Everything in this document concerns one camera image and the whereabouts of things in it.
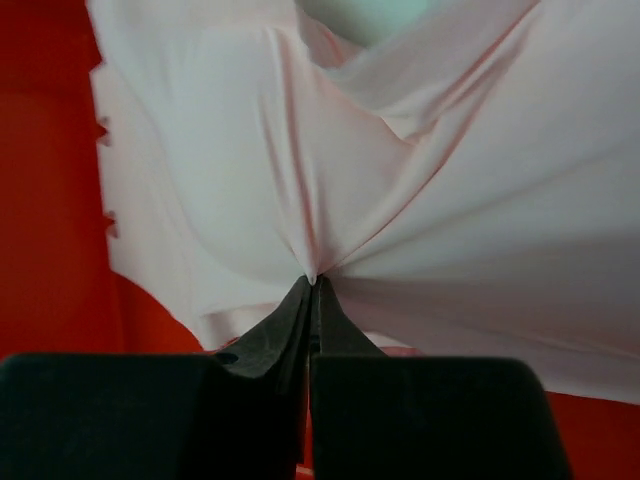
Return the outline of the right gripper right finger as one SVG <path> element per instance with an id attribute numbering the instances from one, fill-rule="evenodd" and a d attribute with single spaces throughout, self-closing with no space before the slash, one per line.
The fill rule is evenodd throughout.
<path id="1" fill-rule="evenodd" d="M 569 479 L 543 387 L 510 358 L 389 356 L 320 278 L 310 410 L 319 479 Z"/>

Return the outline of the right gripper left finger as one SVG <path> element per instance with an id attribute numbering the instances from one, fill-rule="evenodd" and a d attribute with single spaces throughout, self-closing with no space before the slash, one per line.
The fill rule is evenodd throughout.
<path id="1" fill-rule="evenodd" d="M 215 353 L 14 355 L 5 479 L 291 479 L 304 453 L 311 287 Z"/>

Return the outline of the pink bra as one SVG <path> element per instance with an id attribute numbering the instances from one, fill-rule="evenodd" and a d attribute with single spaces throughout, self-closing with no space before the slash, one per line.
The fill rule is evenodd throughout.
<path id="1" fill-rule="evenodd" d="M 113 269 L 206 349 L 299 278 L 376 340 L 639 400 L 639 5 L 91 1 Z"/>

